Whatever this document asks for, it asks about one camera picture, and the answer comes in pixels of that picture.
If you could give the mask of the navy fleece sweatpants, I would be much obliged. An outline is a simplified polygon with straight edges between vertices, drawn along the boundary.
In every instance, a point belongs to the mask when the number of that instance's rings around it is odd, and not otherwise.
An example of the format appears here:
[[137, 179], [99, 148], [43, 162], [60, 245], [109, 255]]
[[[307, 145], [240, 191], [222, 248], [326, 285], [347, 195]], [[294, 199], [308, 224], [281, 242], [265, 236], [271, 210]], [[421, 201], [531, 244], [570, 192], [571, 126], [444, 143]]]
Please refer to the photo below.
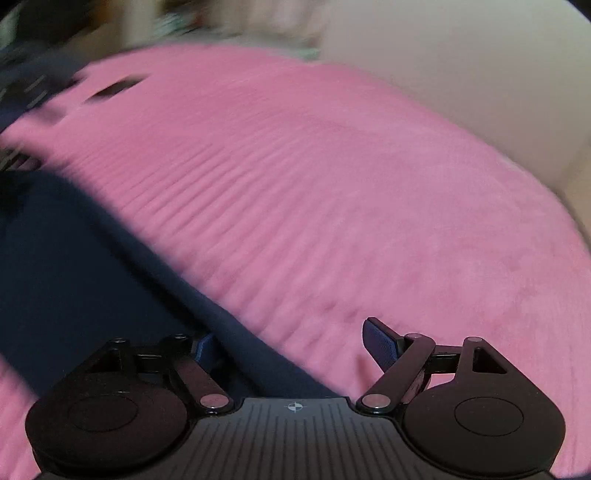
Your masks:
[[332, 396], [70, 182], [2, 175], [1, 354], [35, 394], [109, 340], [153, 345], [179, 333], [232, 398]]

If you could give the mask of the blue clothes pile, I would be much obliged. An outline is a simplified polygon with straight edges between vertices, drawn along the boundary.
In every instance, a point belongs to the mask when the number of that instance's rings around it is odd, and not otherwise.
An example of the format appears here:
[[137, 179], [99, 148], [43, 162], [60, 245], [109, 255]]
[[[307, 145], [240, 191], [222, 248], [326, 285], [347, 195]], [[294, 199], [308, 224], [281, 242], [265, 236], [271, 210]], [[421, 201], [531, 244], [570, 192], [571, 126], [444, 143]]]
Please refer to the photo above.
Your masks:
[[1, 49], [1, 131], [81, 79], [87, 61], [38, 43]]

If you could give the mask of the pink ribbed bed blanket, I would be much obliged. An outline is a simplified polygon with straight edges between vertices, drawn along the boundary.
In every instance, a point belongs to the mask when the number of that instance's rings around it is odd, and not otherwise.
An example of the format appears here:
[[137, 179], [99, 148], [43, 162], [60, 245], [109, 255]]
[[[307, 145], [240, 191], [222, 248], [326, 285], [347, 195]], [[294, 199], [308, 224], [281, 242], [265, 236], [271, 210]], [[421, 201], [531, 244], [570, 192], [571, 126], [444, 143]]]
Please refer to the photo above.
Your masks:
[[[106, 100], [93, 93], [144, 80]], [[590, 469], [590, 253], [531, 174], [387, 83], [243, 47], [93, 63], [4, 145], [44, 157], [192, 287], [335, 390], [378, 369], [363, 320], [487, 339], [560, 408]]]

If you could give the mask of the black smartphone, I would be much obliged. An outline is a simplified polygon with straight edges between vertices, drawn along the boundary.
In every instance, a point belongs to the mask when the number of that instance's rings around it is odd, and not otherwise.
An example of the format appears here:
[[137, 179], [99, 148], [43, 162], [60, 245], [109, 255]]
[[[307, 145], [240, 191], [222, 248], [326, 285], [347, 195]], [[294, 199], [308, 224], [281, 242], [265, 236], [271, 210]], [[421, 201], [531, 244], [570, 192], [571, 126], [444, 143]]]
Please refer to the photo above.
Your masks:
[[122, 78], [90, 95], [85, 100], [85, 103], [112, 98], [125, 90], [133, 88], [135, 85], [141, 83], [143, 80], [144, 77], [141, 76], [128, 76]]

